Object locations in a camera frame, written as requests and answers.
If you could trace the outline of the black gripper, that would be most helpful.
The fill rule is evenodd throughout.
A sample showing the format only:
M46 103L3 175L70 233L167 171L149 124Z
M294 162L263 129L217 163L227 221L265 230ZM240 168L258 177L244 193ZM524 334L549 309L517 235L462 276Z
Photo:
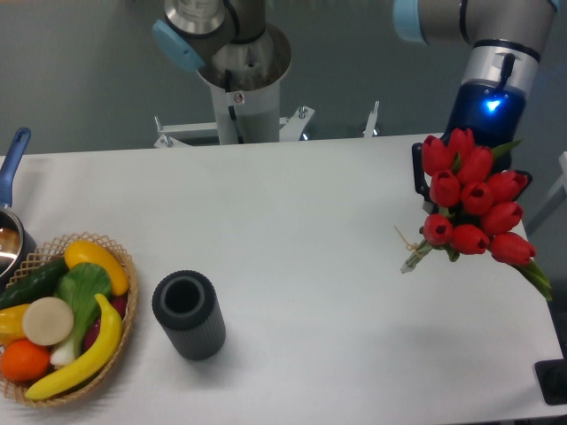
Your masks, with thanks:
M522 92L497 89L496 86L480 82L463 84L457 93L451 111L444 142L455 128L472 130L476 144L496 148L514 140L518 124L524 112L526 98ZM411 148L415 191L430 203L430 187L423 169L423 144L414 143ZM517 194L522 195L532 183L532 175L516 170L514 179Z

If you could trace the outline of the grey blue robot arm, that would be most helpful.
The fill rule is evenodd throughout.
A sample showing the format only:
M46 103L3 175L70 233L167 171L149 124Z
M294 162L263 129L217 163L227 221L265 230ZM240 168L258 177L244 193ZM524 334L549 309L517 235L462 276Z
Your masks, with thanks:
M471 54L446 135L470 129L501 150L514 138L559 4L556 1L397 1L398 36L413 43L463 41ZM153 38L196 73L214 102L223 144L281 138L280 83L291 64L285 35L262 1L167 1Z

